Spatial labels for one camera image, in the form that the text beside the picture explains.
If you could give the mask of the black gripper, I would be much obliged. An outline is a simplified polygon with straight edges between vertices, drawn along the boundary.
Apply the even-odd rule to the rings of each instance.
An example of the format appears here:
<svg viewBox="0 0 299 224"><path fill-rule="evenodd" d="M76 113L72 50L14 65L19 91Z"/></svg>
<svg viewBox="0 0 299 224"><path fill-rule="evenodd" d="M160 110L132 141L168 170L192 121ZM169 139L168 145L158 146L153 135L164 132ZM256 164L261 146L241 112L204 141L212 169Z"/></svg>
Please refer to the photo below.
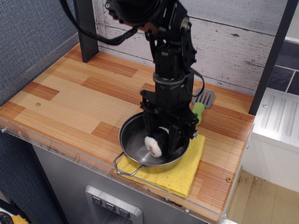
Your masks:
<svg viewBox="0 0 299 224"><path fill-rule="evenodd" d="M185 79L176 85L156 82L154 92L140 92L146 133L150 135L160 126L168 128L168 154L182 154L186 137L197 137L199 120L189 107L193 84L193 79Z"/></svg>

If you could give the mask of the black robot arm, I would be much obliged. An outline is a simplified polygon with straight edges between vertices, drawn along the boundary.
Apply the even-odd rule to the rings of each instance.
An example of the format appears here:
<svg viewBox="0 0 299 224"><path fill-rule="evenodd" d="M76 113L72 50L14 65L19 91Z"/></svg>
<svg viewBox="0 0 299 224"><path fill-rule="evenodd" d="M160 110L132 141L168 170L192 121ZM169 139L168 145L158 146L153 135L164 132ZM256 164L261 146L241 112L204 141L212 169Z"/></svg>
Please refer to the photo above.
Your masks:
<svg viewBox="0 0 299 224"><path fill-rule="evenodd" d="M197 134L191 111L196 50L187 10L177 0L108 0L106 9L120 23L145 32L155 64L155 91L141 91L147 133L169 130L166 151L177 151Z"/></svg>

